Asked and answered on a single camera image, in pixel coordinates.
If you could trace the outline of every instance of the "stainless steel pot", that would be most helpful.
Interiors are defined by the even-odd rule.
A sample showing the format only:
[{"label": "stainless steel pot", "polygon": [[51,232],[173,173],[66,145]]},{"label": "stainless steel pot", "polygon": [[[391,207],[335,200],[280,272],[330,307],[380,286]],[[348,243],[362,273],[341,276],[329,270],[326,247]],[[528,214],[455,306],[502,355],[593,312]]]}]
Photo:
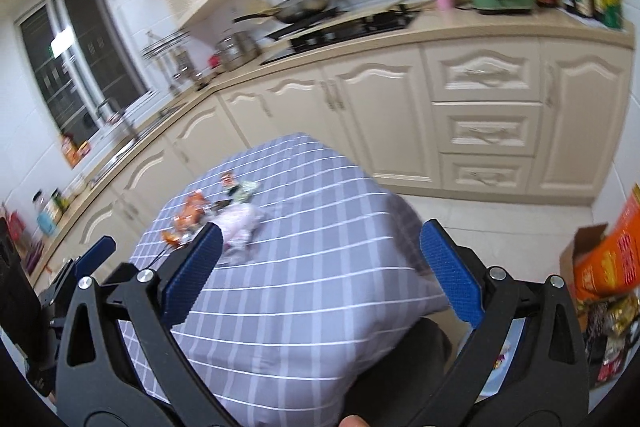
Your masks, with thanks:
[{"label": "stainless steel pot", "polygon": [[260,56],[260,48],[247,32],[236,32],[216,45],[226,71],[237,70]]},{"label": "stainless steel pot", "polygon": [[263,12],[238,17],[234,19],[234,22],[262,17],[276,17],[282,23],[295,24],[302,19],[326,10],[330,2],[331,0],[284,0],[277,6]]}]

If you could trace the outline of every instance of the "faucet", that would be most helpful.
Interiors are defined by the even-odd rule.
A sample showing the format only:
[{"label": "faucet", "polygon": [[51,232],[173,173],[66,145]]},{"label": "faucet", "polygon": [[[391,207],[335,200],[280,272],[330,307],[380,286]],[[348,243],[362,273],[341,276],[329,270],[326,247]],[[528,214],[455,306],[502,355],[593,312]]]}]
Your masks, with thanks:
[{"label": "faucet", "polygon": [[116,100],[111,97],[106,98],[102,103],[98,104],[98,107],[95,108],[95,113],[105,122],[108,122],[109,118],[105,118],[103,113],[101,113],[100,111],[103,107],[109,107],[112,113],[117,114],[120,117],[118,121],[122,120],[124,127],[126,127],[127,129],[127,133],[129,133],[129,136],[133,138],[133,141],[138,141],[140,139],[137,131],[135,130],[135,128],[133,128],[129,120],[127,120],[127,118],[124,116],[124,110],[120,107]]}]

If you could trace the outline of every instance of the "countertop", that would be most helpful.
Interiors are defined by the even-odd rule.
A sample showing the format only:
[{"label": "countertop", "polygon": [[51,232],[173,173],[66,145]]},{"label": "countertop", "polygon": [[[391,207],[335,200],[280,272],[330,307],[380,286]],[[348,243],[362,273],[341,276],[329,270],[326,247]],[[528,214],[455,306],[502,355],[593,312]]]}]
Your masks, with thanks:
[{"label": "countertop", "polygon": [[554,9],[539,10],[531,15],[491,16],[481,15],[472,10],[455,9],[448,12],[426,10],[421,13],[407,29],[340,42],[319,50],[284,58],[283,60],[272,62],[266,66],[261,66],[260,63],[262,61],[266,60],[270,54],[273,54],[282,47],[282,44],[276,44],[273,48],[266,50],[262,56],[236,71],[223,73],[212,79],[209,86],[205,89],[196,91],[190,88],[168,104],[168,107],[178,104],[182,104],[182,107],[136,143],[129,153],[127,153],[95,187],[85,190],[84,193],[73,202],[68,211],[66,211],[58,224],[56,234],[47,239],[42,257],[29,277],[30,282],[32,285],[35,284],[47,266],[49,259],[56,251],[56,248],[60,245],[60,242],[65,238],[66,234],[71,230],[82,213],[84,213],[119,172],[151,142],[171,127],[172,124],[180,120],[181,117],[186,115],[208,96],[219,90],[241,84],[254,78],[310,65],[322,60],[402,44],[485,37],[546,37],[577,39],[635,49],[636,42],[634,36],[634,27],[631,23],[625,24],[624,31],[594,28],[572,18],[560,10]]}]

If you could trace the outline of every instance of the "cardboard box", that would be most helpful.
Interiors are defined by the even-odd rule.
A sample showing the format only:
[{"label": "cardboard box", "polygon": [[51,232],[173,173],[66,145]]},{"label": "cardboard box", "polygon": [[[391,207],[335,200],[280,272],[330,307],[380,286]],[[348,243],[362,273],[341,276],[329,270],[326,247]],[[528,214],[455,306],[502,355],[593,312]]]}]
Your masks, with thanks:
[{"label": "cardboard box", "polygon": [[604,231],[607,229],[607,223],[602,225],[593,225],[578,229],[574,238],[569,245],[560,254],[560,275],[564,279],[571,298],[576,305],[575,300],[575,279],[574,264],[584,255],[593,250],[603,239]]}]

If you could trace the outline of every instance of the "gray checkered tablecloth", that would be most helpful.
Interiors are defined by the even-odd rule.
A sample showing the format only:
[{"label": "gray checkered tablecloth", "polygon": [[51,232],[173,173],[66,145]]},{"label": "gray checkered tablecloth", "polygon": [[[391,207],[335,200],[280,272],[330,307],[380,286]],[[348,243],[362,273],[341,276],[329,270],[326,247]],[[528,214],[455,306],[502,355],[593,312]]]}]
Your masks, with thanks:
[{"label": "gray checkered tablecloth", "polygon": [[[189,192],[222,199],[229,169],[260,183],[252,202],[266,215],[246,263],[213,270],[174,337],[243,426],[334,425],[357,375],[420,316],[448,305],[420,254],[420,219],[347,158],[294,134],[232,156],[185,188],[131,262],[142,268],[161,253],[160,231]],[[164,399],[129,323],[123,334],[146,390]]]}]

